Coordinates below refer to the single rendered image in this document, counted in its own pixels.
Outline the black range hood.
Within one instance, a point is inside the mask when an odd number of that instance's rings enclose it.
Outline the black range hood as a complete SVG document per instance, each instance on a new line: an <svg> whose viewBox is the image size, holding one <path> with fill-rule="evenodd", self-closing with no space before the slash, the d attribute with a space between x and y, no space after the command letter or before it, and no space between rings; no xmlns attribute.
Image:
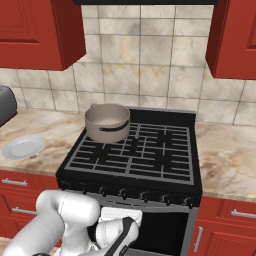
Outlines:
<svg viewBox="0 0 256 256"><path fill-rule="evenodd" d="M219 0L72 0L75 5L216 5Z"/></svg>

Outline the white round plate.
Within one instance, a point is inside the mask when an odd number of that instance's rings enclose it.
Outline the white round plate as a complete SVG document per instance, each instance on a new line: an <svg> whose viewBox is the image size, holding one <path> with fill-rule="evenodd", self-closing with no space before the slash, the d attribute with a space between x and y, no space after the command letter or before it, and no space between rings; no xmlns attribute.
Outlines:
<svg viewBox="0 0 256 256"><path fill-rule="evenodd" d="M10 141L2 150L9 160L24 160L40 153L45 147L41 136L26 135Z"/></svg>

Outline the red wall cupboard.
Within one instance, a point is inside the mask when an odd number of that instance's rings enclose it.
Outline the red wall cupboard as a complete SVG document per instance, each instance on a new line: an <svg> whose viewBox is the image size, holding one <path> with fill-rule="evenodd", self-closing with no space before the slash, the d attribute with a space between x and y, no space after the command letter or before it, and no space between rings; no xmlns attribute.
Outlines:
<svg viewBox="0 0 256 256"><path fill-rule="evenodd" d="M85 54L73 0L0 0L0 68L62 71Z"/></svg>
<svg viewBox="0 0 256 256"><path fill-rule="evenodd" d="M214 78L256 80L256 0L218 0L206 62Z"/></svg>

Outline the red drawer front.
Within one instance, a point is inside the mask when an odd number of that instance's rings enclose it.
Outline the red drawer front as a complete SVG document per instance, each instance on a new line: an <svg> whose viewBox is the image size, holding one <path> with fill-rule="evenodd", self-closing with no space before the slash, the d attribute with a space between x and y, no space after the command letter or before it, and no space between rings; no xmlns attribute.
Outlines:
<svg viewBox="0 0 256 256"><path fill-rule="evenodd" d="M239 212L256 214L256 203L222 199L217 213L217 220L227 224L256 228L256 219L231 216L230 212L234 209Z"/></svg>
<svg viewBox="0 0 256 256"><path fill-rule="evenodd" d="M36 215L12 212L12 208L36 211L37 194L0 190L0 237L13 238Z"/></svg>
<svg viewBox="0 0 256 256"><path fill-rule="evenodd" d="M23 187L23 186L17 186L17 185L3 184L1 180L6 178L14 181L26 180L28 183L28 186ZM17 191L42 192L44 190L52 190L57 188L58 188L58 184L55 176L30 174L30 173L15 172L15 171L9 171L9 170L0 170L0 189L3 189L3 190L13 190L15 192Z"/></svg>

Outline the grey toaster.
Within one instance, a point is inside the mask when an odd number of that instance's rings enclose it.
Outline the grey toaster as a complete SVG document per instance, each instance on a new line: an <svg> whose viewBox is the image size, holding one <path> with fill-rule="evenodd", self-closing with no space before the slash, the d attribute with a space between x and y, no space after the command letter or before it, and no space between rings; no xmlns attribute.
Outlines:
<svg viewBox="0 0 256 256"><path fill-rule="evenodd" d="M13 91L0 85L0 127L17 114L17 101Z"/></svg>

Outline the black gas stove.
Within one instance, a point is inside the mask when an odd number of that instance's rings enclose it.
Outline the black gas stove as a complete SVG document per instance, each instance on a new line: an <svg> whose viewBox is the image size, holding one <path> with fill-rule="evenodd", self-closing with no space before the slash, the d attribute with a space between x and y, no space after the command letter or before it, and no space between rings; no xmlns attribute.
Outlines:
<svg viewBox="0 0 256 256"><path fill-rule="evenodd" d="M171 203L183 205L190 197L193 208L199 209L202 183L195 135L196 114L192 111L151 108L130 109L131 124L127 138L114 144L101 144L82 132L56 172L62 190L86 194L97 200L117 197L121 189L128 190L126 199L140 199L149 192L149 201L164 203L169 194Z"/></svg>

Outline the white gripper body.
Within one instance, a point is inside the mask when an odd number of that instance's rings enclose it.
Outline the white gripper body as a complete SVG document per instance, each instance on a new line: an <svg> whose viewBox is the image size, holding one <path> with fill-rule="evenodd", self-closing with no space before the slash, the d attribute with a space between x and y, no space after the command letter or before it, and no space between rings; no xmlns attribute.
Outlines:
<svg viewBox="0 0 256 256"><path fill-rule="evenodd" d="M125 217L130 217L133 220L135 220L137 224L141 224L143 213L140 210L135 210L135 209L103 207L101 209L101 215L99 217L99 221L100 222L112 221L115 219L122 219Z"/></svg>

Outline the red cupboard door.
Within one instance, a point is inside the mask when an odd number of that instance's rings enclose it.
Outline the red cupboard door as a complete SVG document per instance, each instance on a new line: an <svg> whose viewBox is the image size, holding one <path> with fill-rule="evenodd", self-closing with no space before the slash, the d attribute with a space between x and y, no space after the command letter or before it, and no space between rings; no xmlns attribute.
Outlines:
<svg viewBox="0 0 256 256"><path fill-rule="evenodd" d="M203 233L194 253L199 226ZM197 220L188 256L256 256L256 228Z"/></svg>

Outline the grey metal pot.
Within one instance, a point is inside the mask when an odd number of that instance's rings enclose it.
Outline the grey metal pot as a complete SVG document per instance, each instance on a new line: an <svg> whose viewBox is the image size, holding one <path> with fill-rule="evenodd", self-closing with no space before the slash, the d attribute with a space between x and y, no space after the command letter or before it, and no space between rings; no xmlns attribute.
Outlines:
<svg viewBox="0 0 256 256"><path fill-rule="evenodd" d="M86 111L85 124L93 141L115 143L129 134L130 110L114 103L95 105Z"/></svg>

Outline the black oven door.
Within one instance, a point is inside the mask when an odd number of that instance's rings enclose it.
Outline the black oven door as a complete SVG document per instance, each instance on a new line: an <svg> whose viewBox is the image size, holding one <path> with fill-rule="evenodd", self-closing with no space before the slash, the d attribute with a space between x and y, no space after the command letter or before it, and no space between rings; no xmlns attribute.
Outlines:
<svg viewBox="0 0 256 256"><path fill-rule="evenodd" d="M198 209L143 213L139 236L126 256L188 256Z"/></svg>

